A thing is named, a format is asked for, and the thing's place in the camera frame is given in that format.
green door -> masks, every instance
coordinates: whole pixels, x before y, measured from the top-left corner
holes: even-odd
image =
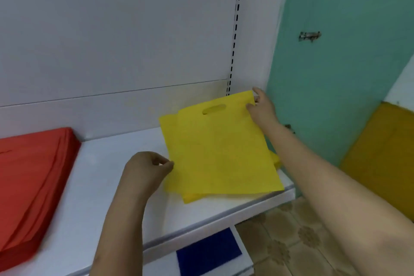
[[[322,36],[299,42],[301,31]],[[267,93],[339,165],[413,53],[414,0],[286,0]]]

person's left hand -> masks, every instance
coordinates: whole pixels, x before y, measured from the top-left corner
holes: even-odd
[[[118,189],[148,200],[173,167],[173,161],[158,153],[138,152],[125,165]]]

dark blue rectangle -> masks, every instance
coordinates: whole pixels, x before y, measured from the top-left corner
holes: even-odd
[[[240,255],[230,228],[177,251],[181,276],[200,276]]]

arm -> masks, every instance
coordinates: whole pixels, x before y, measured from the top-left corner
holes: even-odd
[[[90,276],[142,275],[145,205],[173,165],[154,152],[139,152],[125,165],[103,223]]]
[[[262,90],[246,107],[303,195],[364,276],[413,275],[414,225],[385,200],[313,153],[278,122]]]

red fabric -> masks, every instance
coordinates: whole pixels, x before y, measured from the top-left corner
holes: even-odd
[[[70,128],[0,139],[0,271],[38,250],[79,148]]]

